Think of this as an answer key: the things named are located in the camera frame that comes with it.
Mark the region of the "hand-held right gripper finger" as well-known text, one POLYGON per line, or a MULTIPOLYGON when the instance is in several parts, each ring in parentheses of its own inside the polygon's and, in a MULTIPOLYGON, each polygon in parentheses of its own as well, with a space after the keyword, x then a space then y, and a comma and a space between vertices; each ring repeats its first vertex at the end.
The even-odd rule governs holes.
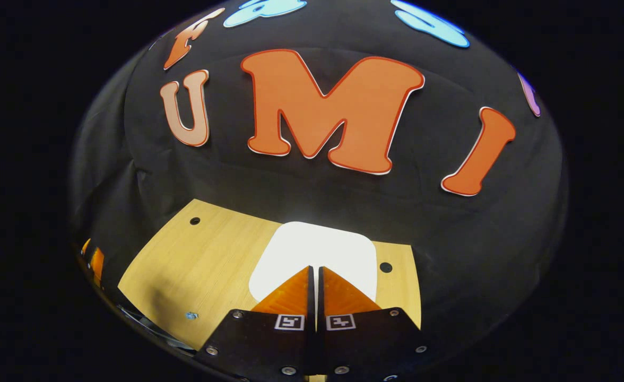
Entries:
POLYGON ((319 269, 319 367, 328 381, 406 381, 429 365, 429 337, 401 307, 382 309, 319 269))
POLYGON ((227 381, 307 381, 314 314, 314 270, 307 266, 256 307, 227 312, 195 362, 227 381))

